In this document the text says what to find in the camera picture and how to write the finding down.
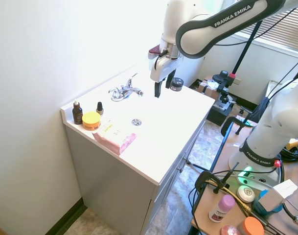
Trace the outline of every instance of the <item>sink drain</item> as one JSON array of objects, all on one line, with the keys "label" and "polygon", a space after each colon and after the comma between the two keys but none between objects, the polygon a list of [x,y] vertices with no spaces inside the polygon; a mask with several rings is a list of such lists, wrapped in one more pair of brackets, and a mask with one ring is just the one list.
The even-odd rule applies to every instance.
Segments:
[{"label": "sink drain", "polygon": [[134,119],[131,121],[134,126],[141,126],[142,121],[140,119]]}]

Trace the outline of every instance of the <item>white countertop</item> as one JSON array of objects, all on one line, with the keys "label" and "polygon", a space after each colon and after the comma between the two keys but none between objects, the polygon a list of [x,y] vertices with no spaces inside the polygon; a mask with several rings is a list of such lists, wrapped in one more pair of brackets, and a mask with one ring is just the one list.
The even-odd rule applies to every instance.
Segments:
[{"label": "white countertop", "polygon": [[[133,87],[140,88],[144,96],[133,93],[123,101],[112,101],[112,94],[108,90],[125,85],[136,72],[138,74],[133,78]],[[74,124],[73,102],[61,108],[63,123],[159,185],[214,103],[214,99],[188,87],[174,92],[165,88],[165,82],[162,86],[160,98],[157,99],[154,97],[154,81],[150,79],[150,71],[145,63],[77,98],[83,113],[96,110],[97,103],[102,101],[104,115],[101,124],[112,120],[137,134],[134,142],[120,156],[98,143],[92,132],[86,131],[82,125]],[[135,118],[142,121],[141,126],[131,124]]]}]

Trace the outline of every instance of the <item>pink soap box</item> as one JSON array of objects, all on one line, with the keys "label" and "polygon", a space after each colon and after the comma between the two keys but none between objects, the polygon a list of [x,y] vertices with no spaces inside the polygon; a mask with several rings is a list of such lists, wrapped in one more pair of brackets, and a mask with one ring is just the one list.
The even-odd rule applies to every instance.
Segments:
[{"label": "pink soap box", "polygon": [[137,137],[135,133],[119,128],[112,121],[102,125],[96,133],[93,133],[93,136],[100,144],[117,155],[122,154]]}]

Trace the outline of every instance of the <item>black lid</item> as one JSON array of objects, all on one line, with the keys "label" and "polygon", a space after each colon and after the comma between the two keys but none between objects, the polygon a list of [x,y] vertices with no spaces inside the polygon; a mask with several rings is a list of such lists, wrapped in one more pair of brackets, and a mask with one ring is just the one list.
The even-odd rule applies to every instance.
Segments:
[{"label": "black lid", "polygon": [[222,70],[221,73],[219,74],[221,77],[226,78],[228,76],[228,72],[225,70]]},{"label": "black lid", "polygon": [[217,83],[221,83],[225,78],[228,77],[228,72],[223,70],[221,71],[220,74],[216,74],[212,77],[212,79],[217,82]]},{"label": "black lid", "polygon": [[178,78],[178,77],[174,77],[172,80],[172,86],[173,87],[182,87],[183,86],[183,80]]},{"label": "black lid", "polygon": [[98,107],[96,109],[97,109],[97,111],[103,110],[102,102],[98,102]]}]

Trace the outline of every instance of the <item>small dropper bottle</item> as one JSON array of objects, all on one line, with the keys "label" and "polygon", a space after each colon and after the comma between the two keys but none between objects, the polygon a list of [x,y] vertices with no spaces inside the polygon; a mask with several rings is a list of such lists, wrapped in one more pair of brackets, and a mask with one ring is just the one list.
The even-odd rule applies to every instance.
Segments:
[{"label": "small dropper bottle", "polygon": [[77,125],[82,124],[82,108],[80,108],[80,104],[77,100],[74,102],[74,108],[72,109],[72,116],[74,118],[74,122]]},{"label": "small dropper bottle", "polygon": [[97,106],[97,108],[96,108],[96,112],[97,112],[98,114],[100,114],[100,116],[103,115],[103,113],[104,113],[104,109],[103,109],[103,106],[102,106],[102,102],[98,102],[98,106]]}]

